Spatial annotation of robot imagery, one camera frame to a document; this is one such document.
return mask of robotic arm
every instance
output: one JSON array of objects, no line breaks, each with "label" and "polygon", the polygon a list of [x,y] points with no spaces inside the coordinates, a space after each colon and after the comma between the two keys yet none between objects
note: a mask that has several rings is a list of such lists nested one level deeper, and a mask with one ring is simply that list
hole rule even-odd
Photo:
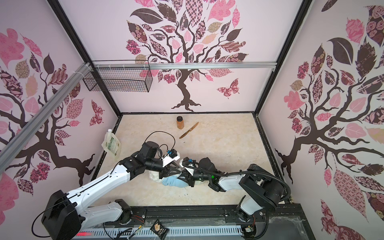
[{"label": "robotic arm", "polygon": [[255,211],[262,208],[275,211],[280,201],[289,198],[290,189],[287,184],[256,164],[251,164],[247,171],[224,173],[218,171],[209,158],[201,159],[197,163],[186,157],[179,162],[181,167],[185,167],[180,171],[176,164],[180,154],[172,149],[165,157],[157,159],[155,155],[158,149],[158,144],[145,142],[140,151],[118,162],[111,171],[99,178],[67,193],[59,190],[52,194],[41,219],[51,238],[69,240],[82,229],[109,221],[127,224],[133,213],[122,199],[103,206],[89,206],[115,187],[142,174],[146,169],[159,172],[160,179],[181,174],[178,178],[191,187],[196,180],[208,180],[208,186],[217,192],[244,189],[249,196],[242,198],[237,215],[245,222]]}]

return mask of wire basket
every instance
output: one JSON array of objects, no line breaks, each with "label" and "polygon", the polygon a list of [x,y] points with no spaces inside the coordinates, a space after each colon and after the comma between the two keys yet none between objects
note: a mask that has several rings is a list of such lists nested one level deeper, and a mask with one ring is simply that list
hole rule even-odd
[{"label": "wire basket", "polygon": [[149,64],[138,67],[96,67],[96,71],[101,79],[95,78],[93,72],[83,78],[90,91],[149,92],[153,80]]}]

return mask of pink butterfly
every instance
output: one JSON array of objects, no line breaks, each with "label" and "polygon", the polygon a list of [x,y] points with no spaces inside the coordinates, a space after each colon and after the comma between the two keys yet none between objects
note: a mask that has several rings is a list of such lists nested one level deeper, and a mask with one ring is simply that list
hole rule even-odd
[{"label": "pink butterfly", "polygon": [[89,122],[90,126],[95,125],[96,123],[97,124],[102,123],[103,119],[100,115],[102,115],[103,111],[105,111],[101,107],[98,107],[93,100],[92,100],[92,108],[93,108],[93,111],[95,112],[95,115],[93,115],[93,117],[91,118],[91,121]]},{"label": "pink butterfly", "polygon": [[239,93],[239,88],[238,88],[238,78],[236,78],[232,83],[229,88],[218,88],[217,90],[221,93],[224,93],[224,96],[228,97],[231,95],[231,93]]}]

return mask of wall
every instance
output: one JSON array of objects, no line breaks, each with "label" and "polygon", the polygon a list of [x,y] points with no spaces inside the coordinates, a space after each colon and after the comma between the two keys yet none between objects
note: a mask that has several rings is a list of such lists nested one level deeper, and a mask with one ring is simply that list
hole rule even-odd
[{"label": "wall", "polygon": [[315,1],[260,114],[316,239],[384,233],[382,5]]},{"label": "wall", "polygon": [[[60,2],[95,63],[148,58],[151,64],[276,61],[301,4],[300,0]],[[255,110],[270,69],[214,71],[179,71],[180,77],[176,70],[153,71],[149,93],[111,94],[122,112]],[[239,91],[230,88],[235,79]]]},{"label": "wall", "polygon": [[[2,149],[83,61],[44,0],[5,1],[0,22]],[[115,122],[104,96],[81,81],[0,176],[2,238],[34,239],[50,195],[90,180]],[[35,232],[47,234],[39,220]]]}]

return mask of knife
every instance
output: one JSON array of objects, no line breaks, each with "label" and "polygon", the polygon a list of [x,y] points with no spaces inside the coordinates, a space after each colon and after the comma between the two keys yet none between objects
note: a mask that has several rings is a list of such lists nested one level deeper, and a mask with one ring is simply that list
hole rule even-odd
[{"label": "knife", "polygon": [[193,125],[193,127],[191,127],[187,132],[185,132],[183,135],[181,135],[181,137],[179,137],[179,139],[182,139],[183,137],[185,137],[190,131],[192,131],[197,125],[199,124],[199,122],[197,122],[195,125]]}]

